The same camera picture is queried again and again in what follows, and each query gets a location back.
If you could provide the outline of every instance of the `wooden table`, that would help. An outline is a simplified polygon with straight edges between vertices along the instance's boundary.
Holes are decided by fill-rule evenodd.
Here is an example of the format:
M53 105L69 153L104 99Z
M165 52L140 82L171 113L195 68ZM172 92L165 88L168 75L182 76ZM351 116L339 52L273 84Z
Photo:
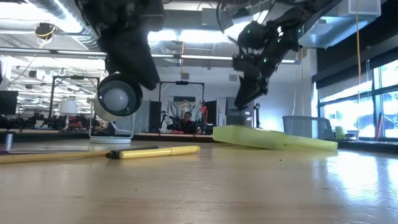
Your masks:
M200 146L173 157L0 165L1 223L398 223L396 156ZM81 140L14 148L114 147Z

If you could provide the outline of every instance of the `yellow sponge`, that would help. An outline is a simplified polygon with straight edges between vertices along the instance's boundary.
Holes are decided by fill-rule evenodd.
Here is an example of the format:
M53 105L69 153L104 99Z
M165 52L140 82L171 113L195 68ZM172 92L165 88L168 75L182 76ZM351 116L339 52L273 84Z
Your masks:
M215 127L213 139L242 146L260 147L264 149L284 149L284 147L312 148L336 150L337 142L319 139L288 136L278 131L252 129L245 126L220 126Z
M213 139L242 146L261 147L266 149L279 149L285 142L285 133L252 129L245 126L220 126L214 127Z

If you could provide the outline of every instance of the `ceiling light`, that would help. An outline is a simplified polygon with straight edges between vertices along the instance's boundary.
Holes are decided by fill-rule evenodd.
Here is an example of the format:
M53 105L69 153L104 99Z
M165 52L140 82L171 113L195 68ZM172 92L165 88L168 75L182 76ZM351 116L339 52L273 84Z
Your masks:
M74 85L68 85L67 90L80 91L80 88Z
M194 44L228 42L221 31L210 30L183 30L180 40Z
M106 56L105 52L90 52L87 50L58 50L57 52L58 54Z
M149 32L148 41L157 42L162 40L177 40L177 34L174 30L161 30L159 32Z
M36 93L31 91L19 91L19 95L51 96L51 93ZM76 96L76 97L94 97L94 94L76 94L76 93L54 93L54 96Z
M174 58L174 55L170 54L151 54L153 58Z
M41 106L43 108L48 108L48 106L42 105L42 104L38 104L37 106Z
M207 56L207 55L181 55L182 59L204 59L204 60L232 60L232 57Z
M296 63L295 60L282 60L282 63Z
M51 51L44 49L18 49L9 47L0 47L0 52L12 52L12 53L35 53L35 54L50 54Z

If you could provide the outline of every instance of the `computer monitor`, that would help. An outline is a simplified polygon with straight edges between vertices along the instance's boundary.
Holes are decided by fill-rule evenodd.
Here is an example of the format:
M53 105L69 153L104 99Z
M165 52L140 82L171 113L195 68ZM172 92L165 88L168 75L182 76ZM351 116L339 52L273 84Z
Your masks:
M18 91L0 91L0 114L15 115Z

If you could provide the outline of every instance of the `person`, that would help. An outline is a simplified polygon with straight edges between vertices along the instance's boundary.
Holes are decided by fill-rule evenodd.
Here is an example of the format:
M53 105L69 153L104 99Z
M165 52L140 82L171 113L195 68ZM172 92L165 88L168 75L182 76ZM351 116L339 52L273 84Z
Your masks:
M198 133L195 122L191 121L192 114L187 111L184 113L183 119L174 121L173 124L167 126L168 130L183 131L184 134Z

